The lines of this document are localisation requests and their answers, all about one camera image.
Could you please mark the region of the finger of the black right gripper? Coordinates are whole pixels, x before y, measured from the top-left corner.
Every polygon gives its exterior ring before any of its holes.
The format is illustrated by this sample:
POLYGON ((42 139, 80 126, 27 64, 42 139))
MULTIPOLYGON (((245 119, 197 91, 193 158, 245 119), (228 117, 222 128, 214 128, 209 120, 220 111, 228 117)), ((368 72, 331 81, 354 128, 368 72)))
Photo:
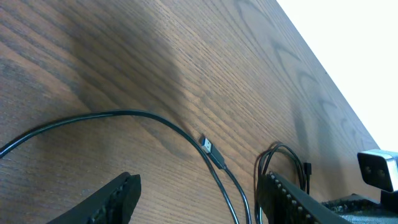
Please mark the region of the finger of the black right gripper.
POLYGON ((368 212, 382 208, 380 203, 377 203, 369 198, 363 197, 358 194, 351 194, 349 196, 336 200, 322 202, 321 204, 327 209, 339 215, 347 213, 368 212))

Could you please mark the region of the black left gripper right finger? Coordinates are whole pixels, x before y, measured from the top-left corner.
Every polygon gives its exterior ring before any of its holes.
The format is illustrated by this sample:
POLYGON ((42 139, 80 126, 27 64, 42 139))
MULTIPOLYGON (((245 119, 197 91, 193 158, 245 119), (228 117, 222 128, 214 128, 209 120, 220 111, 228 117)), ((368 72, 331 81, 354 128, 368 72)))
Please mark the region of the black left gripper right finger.
POLYGON ((276 173, 258 178, 257 202, 269 223, 349 224, 276 173))

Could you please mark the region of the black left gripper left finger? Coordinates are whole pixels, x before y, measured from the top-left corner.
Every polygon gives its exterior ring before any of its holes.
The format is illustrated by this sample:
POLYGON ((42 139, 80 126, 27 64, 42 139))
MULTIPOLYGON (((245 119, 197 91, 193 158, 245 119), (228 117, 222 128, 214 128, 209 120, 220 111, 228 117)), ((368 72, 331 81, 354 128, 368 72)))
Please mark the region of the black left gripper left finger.
POLYGON ((50 223, 126 224, 141 196, 141 177, 123 172, 50 223))

